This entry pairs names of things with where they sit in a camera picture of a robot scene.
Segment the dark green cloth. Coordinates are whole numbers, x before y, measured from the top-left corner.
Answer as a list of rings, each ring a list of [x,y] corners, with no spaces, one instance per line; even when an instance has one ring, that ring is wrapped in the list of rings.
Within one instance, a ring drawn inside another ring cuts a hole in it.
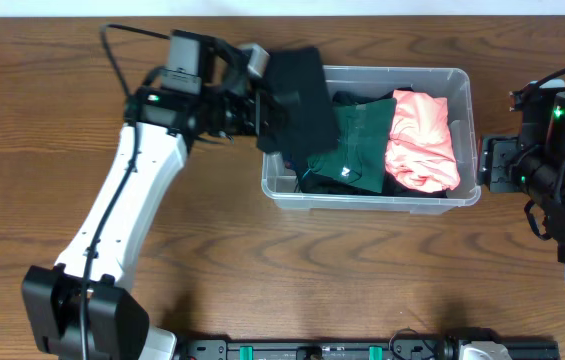
[[[371,102],[340,98],[334,112],[340,135],[336,149],[307,159],[309,175],[318,175],[343,185],[380,193],[385,178],[385,152],[397,100]]]

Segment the large black garment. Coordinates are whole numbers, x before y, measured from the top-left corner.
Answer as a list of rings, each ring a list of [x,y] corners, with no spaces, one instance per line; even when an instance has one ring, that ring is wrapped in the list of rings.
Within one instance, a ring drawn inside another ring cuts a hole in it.
[[[393,98],[391,92],[383,95],[376,100],[384,98]],[[297,180],[295,190],[303,193],[327,194],[327,195],[354,195],[354,196],[387,196],[387,197],[424,197],[424,198],[444,198],[445,191],[424,193],[408,189],[398,183],[389,173],[385,173],[383,189],[380,193],[372,193],[352,186],[343,185],[334,180],[323,178],[318,175],[309,175],[307,173],[307,159],[294,162],[287,155],[283,157],[286,167],[296,173]]]

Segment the black cloth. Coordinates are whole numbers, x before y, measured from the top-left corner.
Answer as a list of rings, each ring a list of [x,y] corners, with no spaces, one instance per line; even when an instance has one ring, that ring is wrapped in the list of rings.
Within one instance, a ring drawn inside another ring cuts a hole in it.
[[[264,83],[279,108],[257,140],[259,150],[300,162],[337,149],[340,129],[317,48],[273,52]]]

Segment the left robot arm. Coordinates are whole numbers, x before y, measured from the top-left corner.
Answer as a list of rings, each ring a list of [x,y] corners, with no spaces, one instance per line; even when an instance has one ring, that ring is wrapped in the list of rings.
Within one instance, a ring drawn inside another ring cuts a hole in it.
[[[239,96],[140,86],[125,104],[115,158],[70,244],[31,267],[21,292],[37,348],[60,359],[172,359],[174,333],[133,298],[139,255],[164,195],[195,141],[273,133],[286,110],[263,89]]]

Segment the pink salmon garment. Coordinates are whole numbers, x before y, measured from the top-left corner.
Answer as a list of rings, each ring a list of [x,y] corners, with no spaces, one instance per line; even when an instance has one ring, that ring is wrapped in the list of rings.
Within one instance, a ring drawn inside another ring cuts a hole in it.
[[[396,107],[385,169],[402,186],[424,193],[454,190],[461,182],[448,126],[448,100],[395,90]]]

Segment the clear plastic storage bin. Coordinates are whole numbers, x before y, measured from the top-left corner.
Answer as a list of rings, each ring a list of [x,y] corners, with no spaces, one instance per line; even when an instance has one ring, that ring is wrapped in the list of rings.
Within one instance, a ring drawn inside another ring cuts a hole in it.
[[[262,159],[261,188],[279,208],[381,210],[439,215],[478,202],[482,193],[476,179],[479,154],[474,128],[471,80],[464,70],[326,65],[324,73],[330,94],[348,91],[378,98],[391,90],[410,87],[433,97],[445,97],[448,100],[448,126],[461,182],[457,188],[447,191],[444,198],[302,193],[296,186],[295,172],[283,165],[282,155],[265,154]]]

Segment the black garment with band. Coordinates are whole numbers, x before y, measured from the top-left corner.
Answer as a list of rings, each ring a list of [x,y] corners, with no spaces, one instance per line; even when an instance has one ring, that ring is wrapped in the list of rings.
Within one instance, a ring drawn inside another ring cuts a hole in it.
[[[337,91],[332,102],[338,106],[360,105],[376,101],[376,98],[357,95],[348,91]]]

